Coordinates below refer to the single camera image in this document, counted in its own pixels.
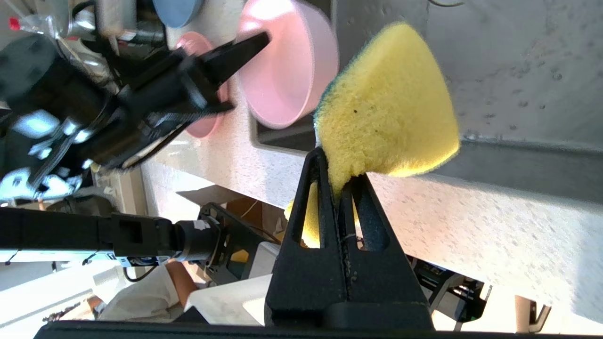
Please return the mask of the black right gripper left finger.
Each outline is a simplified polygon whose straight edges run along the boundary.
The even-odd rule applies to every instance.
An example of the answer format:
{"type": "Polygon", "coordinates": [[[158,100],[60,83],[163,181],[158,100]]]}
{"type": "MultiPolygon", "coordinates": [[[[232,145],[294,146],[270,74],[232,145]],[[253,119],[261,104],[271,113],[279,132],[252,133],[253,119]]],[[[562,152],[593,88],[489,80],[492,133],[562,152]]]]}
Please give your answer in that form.
{"type": "Polygon", "coordinates": [[[264,318],[268,327],[319,327],[323,312],[346,299],[340,232],[327,170],[322,148],[307,154],[265,298],[264,318]],[[321,245],[317,249],[300,244],[312,183],[318,185],[314,205],[318,210],[321,245]]]}

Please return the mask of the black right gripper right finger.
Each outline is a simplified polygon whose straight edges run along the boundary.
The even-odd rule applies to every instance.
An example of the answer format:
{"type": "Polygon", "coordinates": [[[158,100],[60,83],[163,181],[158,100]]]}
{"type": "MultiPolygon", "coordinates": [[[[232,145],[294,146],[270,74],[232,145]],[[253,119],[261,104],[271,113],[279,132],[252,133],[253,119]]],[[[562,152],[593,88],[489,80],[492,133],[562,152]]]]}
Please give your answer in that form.
{"type": "Polygon", "coordinates": [[[345,185],[337,225],[345,296],[329,307],[329,327],[433,331],[429,303],[367,175],[345,185]]]}

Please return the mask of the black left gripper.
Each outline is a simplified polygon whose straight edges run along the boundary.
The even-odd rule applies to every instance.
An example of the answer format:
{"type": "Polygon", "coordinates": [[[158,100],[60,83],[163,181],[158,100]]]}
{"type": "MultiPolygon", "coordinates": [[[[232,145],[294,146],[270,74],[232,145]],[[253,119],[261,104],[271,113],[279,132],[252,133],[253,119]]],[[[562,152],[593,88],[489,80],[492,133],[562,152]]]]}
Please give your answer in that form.
{"type": "Polygon", "coordinates": [[[82,144],[82,158],[107,169],[130,170],[200,120],[235,108],[219,90],[270,43],[267,32],[229,41],[199,56],[183,48],[161,52],[112,97],[111,121],[82,144]]]}

